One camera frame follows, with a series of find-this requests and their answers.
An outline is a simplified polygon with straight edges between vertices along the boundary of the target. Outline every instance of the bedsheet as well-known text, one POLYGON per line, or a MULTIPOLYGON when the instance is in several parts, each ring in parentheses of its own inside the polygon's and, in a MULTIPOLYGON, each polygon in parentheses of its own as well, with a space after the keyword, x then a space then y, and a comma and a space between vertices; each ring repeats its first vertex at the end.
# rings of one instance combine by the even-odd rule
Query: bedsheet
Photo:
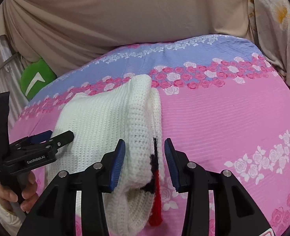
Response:
MULTIPOLYGON (((230 169, 280 236, 290 225, 290 90, 246 39, 207 35, 118 48, 43 88, 20 115, 10 141, 53 130, 76 93, 111 91, 139 74, 150 75, 160 93, 163 140, 170 137, 175 149, 206 170, 230 169)), ((140 236, 181 235, 187 194, 172 187, 166 162, 165 171, 163 223, 146 226, 140 236)), ((44 168, 35 173, 41 193, 44 168)), ((81 235, 80 218, 76 231, 81 235)))

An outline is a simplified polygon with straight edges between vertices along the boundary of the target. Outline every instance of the gray strap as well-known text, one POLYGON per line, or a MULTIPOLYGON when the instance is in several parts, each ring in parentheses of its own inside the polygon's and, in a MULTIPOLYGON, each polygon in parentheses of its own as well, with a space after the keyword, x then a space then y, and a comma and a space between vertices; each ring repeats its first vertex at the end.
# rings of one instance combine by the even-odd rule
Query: gray strap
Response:
POLYGON ((6 61, 4 61, 2 64, 0 64, 0 69, 2 69, 8 62, 13 60, 19 55, 19 53, 15 53, 14 55, 10 56, 6 61))

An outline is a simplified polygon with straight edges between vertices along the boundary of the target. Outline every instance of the green cushion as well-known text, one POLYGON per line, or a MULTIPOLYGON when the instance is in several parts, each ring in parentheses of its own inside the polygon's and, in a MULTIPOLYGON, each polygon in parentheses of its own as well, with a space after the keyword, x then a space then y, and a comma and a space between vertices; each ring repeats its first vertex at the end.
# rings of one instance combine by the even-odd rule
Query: green cushion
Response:
POLYGON ((57 78, 48 64, 41 58, 26 67, 20 79, 20 89, 31 100, 43 87, 57 78))

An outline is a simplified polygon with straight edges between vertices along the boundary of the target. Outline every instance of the white knit fabric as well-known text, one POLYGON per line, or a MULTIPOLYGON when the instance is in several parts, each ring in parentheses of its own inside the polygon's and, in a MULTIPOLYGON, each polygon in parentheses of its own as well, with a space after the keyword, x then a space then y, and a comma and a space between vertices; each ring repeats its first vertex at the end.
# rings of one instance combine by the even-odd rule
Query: white knit fabric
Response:
MULTIPOLYGON (((164 177, 160 98, 157 89, 151 88, 151 78, 138 75, 115 90, 94 96, 78 93, 63 108, 53 135, 67 130, 74 132, 74 141, 59 149, 57 161, 46 166, 47 182, 60 170, 85 170, 124 139, 124 165, 114 192, 104 194, 105 213, 110 231, 136 235, 144 228, 154 199, 153 194, 140 190, 152 179, 154 137, 158 140, 160 178, 164 177)), ((80 200, 78 194, 78 215, 80 200)))

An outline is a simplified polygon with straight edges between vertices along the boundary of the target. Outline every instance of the white sleeve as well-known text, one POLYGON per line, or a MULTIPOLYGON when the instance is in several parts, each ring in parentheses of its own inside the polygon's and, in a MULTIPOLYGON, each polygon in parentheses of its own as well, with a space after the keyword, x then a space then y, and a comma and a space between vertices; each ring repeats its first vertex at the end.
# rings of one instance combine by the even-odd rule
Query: white sleeve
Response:
POLYGON ((20 219, 12 212, 3 208, 0 204, 0 223, 4 229, 11 235, 16 236, 20 226, 22 225, 20 219))

